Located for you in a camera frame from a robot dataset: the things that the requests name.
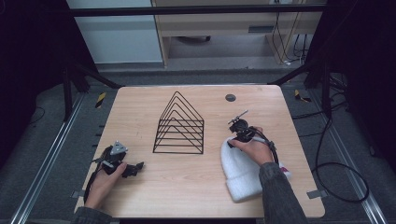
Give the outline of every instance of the metal frame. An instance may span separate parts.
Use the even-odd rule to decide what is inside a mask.
[[[197,7],[113,7],[78,8],[70,10],[47,10],[52,15],[73,17],[104,16],[143,16],[175,14],[214,14],[214,13],[260,13],[260,12],[318,12],[340,7],[327,4],[285,4],[285,5],[229,5]]]
[[[152,152],[204,154],[204,126],[202,116],[179,91],[175,91],[158,121]],[[197,150],[187,151],[186,147]]]

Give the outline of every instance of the aluminum rail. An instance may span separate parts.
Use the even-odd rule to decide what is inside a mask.
[[[317,108],[320,110],[320,103],[319,103],[320,97],[318,96],[318,94],[315,91],[309,90],[309,93],[312,96],[312,99],[315,102]],[[321,114],[321,116],[322,116],[323,123],[326,123],[327,117],[323,114]],[[340,134],[337,132],[336,128],[333,125],[329,128],[329,134],[330,134],[330,138],[332,139],[335,151],[336,151],[340,161],[343,164],[348,165],[351,168],[355,169],[356,171],[359,171],[359,168],[357,167],[356,163],[353,161],[353,159],[349,155],[347,147],[344,145]],[[366,187],[364,186],[363,181],[349,170],[346,171],[346,174],[347,174],[349,181],[350,181],[351,185],[353,186],[356,194],[360,198],[362,198],[364,196],[364,192],[366,191]],[[370,221],[373,224],[388,223],[384,214],[382,213],[381,208],[379,207],[378,203],[376,202],[374,195],[371,192],[369,194],[369,197],[364,202],[361,203],[361,206],[363,207],[364,211],[367,214],[367,217],[370,219]]]
[[[49,149],[46,159],[44,159],[40,170],[38,170],[37,175],[35,176],[35,180],[26,192],[20,206],[10,220],[10,223],[25,223],[27,218],[29,217],[32,208],[35,205],[35,201],[37,200],[40,191],[43,189],[44,184],[46,183],[46,180],[50,174],[50,171],[52,170],[52,167],[56,162],[56,158],[58,157],[59,152],[64,145],[64,140],[66,139],[66,136],[68,135],[76,119],[84,96],[85,93],[78,94],[78,98],[75,101],[75,104],[73,106],[73,112],[69,120],[64,122],[64,124],[62,125],[61,130],[58,132],[58,135],[56,136],[55,140],[52,143],[52,146]]]

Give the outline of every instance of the right hand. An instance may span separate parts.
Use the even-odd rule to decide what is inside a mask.
[[[262,127],[254,128],[262,132]],[[229,140],[228,142],[247,153],[247,155],[260,166],[267,162],[274,162],[270,148],[262,142],[250,140],[244,143],[235,139]]]

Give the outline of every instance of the white cabinet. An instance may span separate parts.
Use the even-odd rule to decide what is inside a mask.
[[[67,0],[70,8],[151,7],[149,0]],[[76,17],[96,64],[162,63],[153,16]]]

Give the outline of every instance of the metal wire frame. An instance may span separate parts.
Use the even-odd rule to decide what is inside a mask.
[[[176,91],[158,122],[152,152],[204,154],[204,126],[202,116]],[[197,150],[188,151],[186,147],[195,147]]]

